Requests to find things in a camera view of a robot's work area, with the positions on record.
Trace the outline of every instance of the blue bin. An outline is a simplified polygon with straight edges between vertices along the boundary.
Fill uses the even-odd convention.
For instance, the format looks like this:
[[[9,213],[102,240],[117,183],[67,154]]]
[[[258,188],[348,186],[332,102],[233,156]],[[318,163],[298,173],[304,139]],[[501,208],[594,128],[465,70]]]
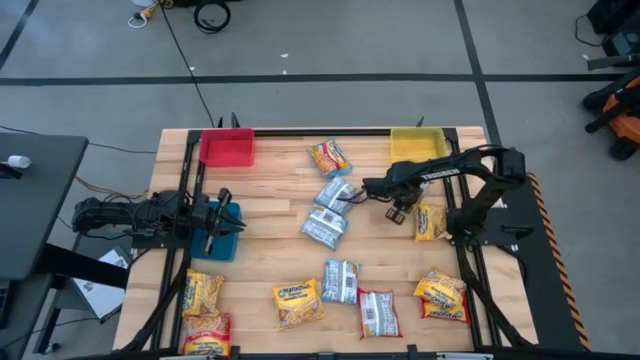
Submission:
[[[209,207],[215,209],[218,206],[217,201],[210,201]],[[238,220],[242,220],[242,212],[240,205],[230,203],[227,205],[227,211],[231,216]],[[191,245],[191,257],[194,259],[210,260],[210,261],[233,261],[236,256],[236,247],[238,245],[238,233],[221,236],[213,239],[213,250],[211,255],[204,255],[200,249],[202,244],[207,241],[207,233],[202,229],[195,231],[193,235],[193,244]]]

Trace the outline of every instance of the noodle packet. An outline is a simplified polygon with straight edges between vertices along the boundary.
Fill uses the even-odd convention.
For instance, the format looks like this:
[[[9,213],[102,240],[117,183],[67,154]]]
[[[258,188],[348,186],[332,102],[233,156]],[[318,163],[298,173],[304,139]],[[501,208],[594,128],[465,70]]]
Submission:
[[[420,296],[444,309],[451,310],[462,304],[466,288],[467,285],[464,281],[452,278],[433,268],[420,279],[413,295]]]
[[[316,204],[311,209],[307,220],[302,224],[300,231],[335,251],[340,237],[347,232],[348,227],[347,219]]]
[[[209,275],[187,269],[182,316],[218,315],[216,301],[224,281],[221,275]]]
[[[465,296],[460,305],[456,305],[453,309],[444,309],[430,301],[420,298],[422,301],[422,318],[429,317],[446,320],[462,321],[465,324],[471,323],[469,317],[469,308],[467,305],[467,297]]]
[[[358,302],[360,265],[333,259],[325,264],[322,301],[355,305]]]
[[[330,178],[339,174],[347,174],[353,170],[351,163],[344,157],[334,139],[314,145],[307,149],[307,152],[324,177]]]
[[[350,198],[355,193],[353,185],[340,176],[336,176],[316,196],[315,202],[344,216],[353,207],[353,204],[338,199]]]
[[[324,307],[316,292],[316,279],[272,288],[278,309],[278,331],[324,319]]]
[[[402,337],[393,292],[364,291],[358,288],[362,337]]]
[[[445,238],[447,232],[447,211],[440,204],[418,204],[415,209],[416,242]]]
[[[187,338],[182,348],[183,355],[231,354],[231,315],[187,316]]]

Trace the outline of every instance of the desk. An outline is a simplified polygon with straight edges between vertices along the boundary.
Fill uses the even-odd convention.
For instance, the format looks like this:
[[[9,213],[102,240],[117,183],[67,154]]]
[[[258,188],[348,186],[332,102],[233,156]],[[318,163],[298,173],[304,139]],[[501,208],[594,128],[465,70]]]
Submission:
[[[486,143],[482,128],[456,130],[462,150]],[[301,129],[299,133],[299,136],[288,133],[287,136],[258,137],[252,167],[209,168],[205,173],[203,193],[214,195],[220,187],[228,187],[234,201],[240,204],[247,224],[233,262],[193,260],[191,263],[195,270],[225,276],[218,304],[223,312],[232,315],[233,345],[239,345],[241,353],[405,352],[407,344],[416,344],[420,351],[472,350],[468,325],[420,319],[420,301],[412,296],[417,281],[431,267],[459,276],[454,248],[447,242],[415,243],[412,221],[402,226],[391,223],[384,217],[388,204],[375,202],[351,210],[347,216],[349,231],[336,252],[300,233],[312,199],[327,184],[305,150],[326,140],[331,132],[307,136]],[[177,188],[187,134],[188,130],[163,131],[151,191]],[[353,173],[345,176],[349,182],[359,185],[363,177],[384,176],[390,166],[388,135],[360,134],[335,136],[335,139],[354,166]],[[197,148],[194,154],[190,189],[195,182]],[[475,177],[468,177],[468,181],[473,196],[482,181]],[[444,204],[442,182],[432,184],[426,197]],[[496,303],[525,338],[538,342],[518,262],[497,249],[483,250]],[[152,311],[151,304],[158,299],[165,253],[165,250],[150,251],[131,270],[115,349],[132,339]],[[181,256],[180,252],[176,255],[174,273]],[[404,338],[360,341],[358,310],[340,304],[326,304],[326,318],[322,321],[276,332],[277,315],[271,287],[313,277],[320,280],[327,258],[362,264],[359,286],[363,289],[394,291]],[[476,304],[484,343],[488,344],[484,311],[479,301]],[[165,315],[161,347],[170,343],[174,306],[172,304]]]
[[[0,133],[0,161],[32,162],[20,179],[0,179],[0,278],[18,280],[0,346],[33,330],[49,289],[62,284],[58,275],[124,287],[126,270],[46,243],[87,145],[78,136]],[[7,347],[8,358],[21,358],[28,340]]]

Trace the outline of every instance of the concrete floor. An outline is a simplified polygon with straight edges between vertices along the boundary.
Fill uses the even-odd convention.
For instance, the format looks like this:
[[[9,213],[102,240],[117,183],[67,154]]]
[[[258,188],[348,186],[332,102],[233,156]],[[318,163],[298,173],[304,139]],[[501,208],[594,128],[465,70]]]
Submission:
[[[573,38],[574,19],[594,0],[463,0],[484,74],[583,74],[599,48]],[[0,46],[29,0],[0,3]],[[295,74],[471,74],[454,0],[244,0],[217,35],[198,32],[185,9],[168,11],[197,76]],[[161,14],[127,27],[128,0],[40,1],[4,66],[5,79],[176,77],[188,72]],[[587,22],[581,34],[597,37]],[[486,126],[473,81],[325,81],[201,85],[214,118],[235,111],[245,126]],[[502,141],[527,156],[543,195],[592,347],[640,353],[640,295],[632,185],[640,155],[616,162],[611,135],[586,134],[592,115],[579,101],[605,83],[490,82]],[[0,86],[0,124],[95,142],[154,150],[162,128],[207,127],[189,84]],[[89,148],[79,175],[123,192],[147,188],[148,155]],[[60,213],[88,196],[74,184]],[[52,243],[70,246],[58,224]],[[615,294],[615,311],[610,306]],[[60,322],[86,317],[63,312]],[[107,352],[117,318],[56,329],[62,349],[46,357]],[[41,358],[27,350],[25,358]]]

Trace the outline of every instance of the wooden table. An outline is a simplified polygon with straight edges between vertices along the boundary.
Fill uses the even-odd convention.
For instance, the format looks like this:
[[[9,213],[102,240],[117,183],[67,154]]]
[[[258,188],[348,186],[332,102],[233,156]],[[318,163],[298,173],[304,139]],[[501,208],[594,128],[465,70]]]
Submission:
[[[462,150],[486,143],[480,127],[457,128]],[[164,130],[150,191],[178,186],[188,130]],[[472,350],[469,326],[455,321],[421,319],[420,301],[412,296],[420,277],[437,267],[459,277],[455,251],[447,242],[415,243],[413,222],[398,226],[385,219],[388,204],[367,202],[348,214],[350,228],[336,252],[300,233],[312,200],[327,184],[305,152],[326,136],[259,137],[255,164],[247,168],[210,168],[203,193],[215,196],[220,187],[231,190],[242,208],[246,231],[241,233],[233,262],[193,260],[198,271],[222,274],[225,283],[218,304],[233,318],[232,343],[242,353],[291,352],[404,352],[407,344],[420,351]],[[336,136],[354,171],[345,178],[359,186],[363,177],[384,176],[390,166],[389,138]],[[195,182],[197,149],[189,188]],[[471,195],[482,181],[469,177]],[[426,194],[428,201],[445,203],[442,181]],[[158,300],[166,250],[153,250],[131,270],[114,348],[128,343]],[[180,263],[177,254],[174,272]],[[520,333],[536,342],[536,333],[517,261],[487,247],[484,256],[495,302]],[[324,261],[348,259],[362,264],[359,285],[367,290],[393,290],[404,338],[360,340],[355,306],[326,304],[326,318],[277,332],[271,287],[316,278],[321,283]],[[485,344],[490,343],[480,301],[476,301]],[[165,316],[161,347],[169,345],[173,308]]]

